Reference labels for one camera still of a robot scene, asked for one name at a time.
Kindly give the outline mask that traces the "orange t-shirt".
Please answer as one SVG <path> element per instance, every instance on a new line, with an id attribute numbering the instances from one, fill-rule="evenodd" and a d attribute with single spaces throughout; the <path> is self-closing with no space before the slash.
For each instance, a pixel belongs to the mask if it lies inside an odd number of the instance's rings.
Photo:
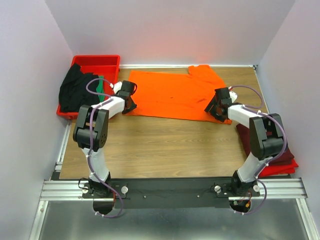
<path id="1" fill-rule="evenodd" d="M 187 74 L 133 70 L 128 80 L 137 84 L 130 116 L 218 122 L 205 108 L 226 84 L 208 65 L 189 66 Z"/>

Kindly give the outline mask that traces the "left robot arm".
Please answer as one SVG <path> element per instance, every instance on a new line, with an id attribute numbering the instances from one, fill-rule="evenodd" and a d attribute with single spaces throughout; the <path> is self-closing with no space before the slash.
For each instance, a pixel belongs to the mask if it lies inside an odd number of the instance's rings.
<path id="1" fill-rule="evenodd" d="M 88 183 L 81 187 L 82 192 L 105 198 L 113 191 L 108 185 L 111 174 L 103 153 L 108 137 L 109 119 L 119 113 L 125 115 L 137 108 L 132 95 L 135 94 L 138 85 L 127 80 L 113 84 L 102 79 L 110 86 L 112 94 L 99 93 L 90 90 L 90 85 L 96 80 L 91 80 L 86 85 L 86 90 L 90 94 L 103 96 L 106 99 L 97 104 L 82 105 L 79 108 L 73 140 L 82 150 L 89 168 Z"/>

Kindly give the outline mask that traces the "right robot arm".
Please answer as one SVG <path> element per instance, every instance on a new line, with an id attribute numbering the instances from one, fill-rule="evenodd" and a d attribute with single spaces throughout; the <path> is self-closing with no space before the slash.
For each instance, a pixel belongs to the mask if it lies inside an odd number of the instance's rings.
<path id="1" fill-rule="evenodd" d="M 232 120 L 249 129 L 250 153 L 233 173 L 229 187 L 233 195 L 243 196 L 253 188 L 262 170 L 285 153 L 288 141 L 279 114 L 254 111 L 236 102 L 231 89 L 217 88 L 204 111 L 222 123 Z"/>

